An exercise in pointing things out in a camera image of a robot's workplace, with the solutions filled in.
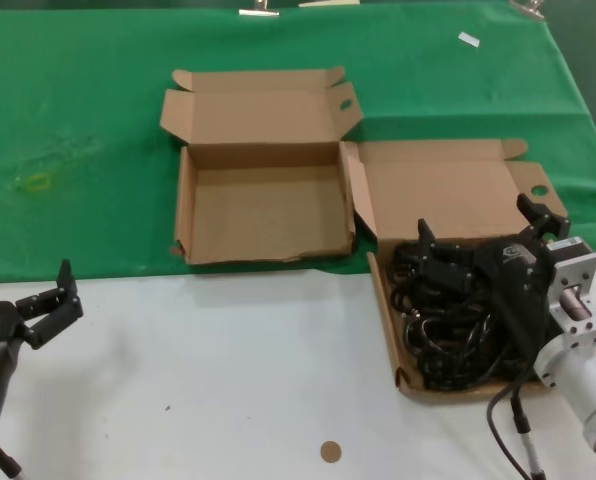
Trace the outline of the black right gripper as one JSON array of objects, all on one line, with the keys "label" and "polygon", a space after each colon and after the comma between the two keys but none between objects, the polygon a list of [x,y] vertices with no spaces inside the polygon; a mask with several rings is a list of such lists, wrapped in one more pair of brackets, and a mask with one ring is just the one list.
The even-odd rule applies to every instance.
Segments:
[{"label": "black right gripper", "polygon": [[568,238],[570,221],[524,193],[516,206],[528,226],[518,234],[483,241],[475,249],[437,241],[427,222],[419,219],[418,273],[437,286],[467,295],[474,291],[474,267],[513,342],[534,365],[555,330],[548,302],[553,267],[544,238]]}]

